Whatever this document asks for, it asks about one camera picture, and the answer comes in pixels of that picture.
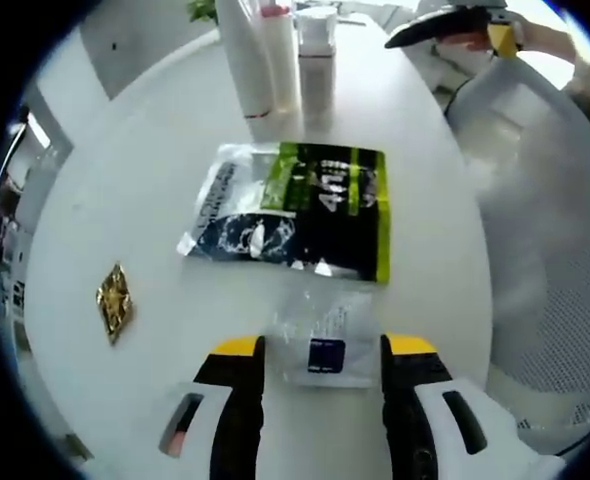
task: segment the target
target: plastic bag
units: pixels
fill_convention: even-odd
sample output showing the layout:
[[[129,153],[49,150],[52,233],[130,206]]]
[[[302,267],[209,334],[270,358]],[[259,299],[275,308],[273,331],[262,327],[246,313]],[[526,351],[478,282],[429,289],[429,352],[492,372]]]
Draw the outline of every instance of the plastic bag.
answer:
[[[222,145],[182,255],[262,261],[387,283],[389,210],[381,152],[312,144]]]
[[[379,384],[380,335],[370,293],[295,288],[266,335],[267,358],[287,382],[369,388]]]

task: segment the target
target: white cap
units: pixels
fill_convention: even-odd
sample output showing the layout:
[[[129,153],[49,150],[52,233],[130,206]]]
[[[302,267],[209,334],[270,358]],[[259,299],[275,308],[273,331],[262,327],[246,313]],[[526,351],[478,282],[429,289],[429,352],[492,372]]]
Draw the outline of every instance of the white cap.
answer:
[[[297,12],[300,55],[335,51],[337,9],[311,7]]]

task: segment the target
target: gold packet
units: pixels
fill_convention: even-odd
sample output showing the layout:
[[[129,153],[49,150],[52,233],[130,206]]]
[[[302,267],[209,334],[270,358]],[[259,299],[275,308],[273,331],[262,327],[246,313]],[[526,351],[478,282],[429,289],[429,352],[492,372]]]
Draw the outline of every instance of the gold packet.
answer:
[[[114,345],[133,317],[133,301],[126,284],[124,269],[119,263],[115,264],[97,289],[96,300],[108,340]]]

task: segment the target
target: black and green package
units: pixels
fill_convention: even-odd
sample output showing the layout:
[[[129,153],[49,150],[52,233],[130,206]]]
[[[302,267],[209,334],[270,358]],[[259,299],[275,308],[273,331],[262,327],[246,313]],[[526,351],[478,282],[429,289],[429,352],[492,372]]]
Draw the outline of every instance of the black and green package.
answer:
[[[316,144],[222,145],[177,251],[387,283],[384,154]]]

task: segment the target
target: white round table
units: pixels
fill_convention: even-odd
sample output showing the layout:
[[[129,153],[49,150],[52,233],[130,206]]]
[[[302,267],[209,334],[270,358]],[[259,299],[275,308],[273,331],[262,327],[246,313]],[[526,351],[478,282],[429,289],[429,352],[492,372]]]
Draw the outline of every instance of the white round table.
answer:
[[[491,292],[478,208],[437,103],[384,40],[377,27],[340,24],[330,129],[284,126],[281,139],[385,153],[391,280],[374,315],[386,331],[427,338],[453,375],[483,385]],[[262,333],[304,275],[175,251],[218,145],[250,141],[223,48],[208,43],[162,60],[89,125],[31,249],[25,321],[39,370],[96,459],[129,480],[179,478],[175,459],[142,446],[138,422],[214,346]],[[136,314],[111,347],[95,291],[116,261]],[[311,288],[342,281],[305,275]],[[298,389],[267,369],[257,478],[390,478],[381,403],[378,390]]]

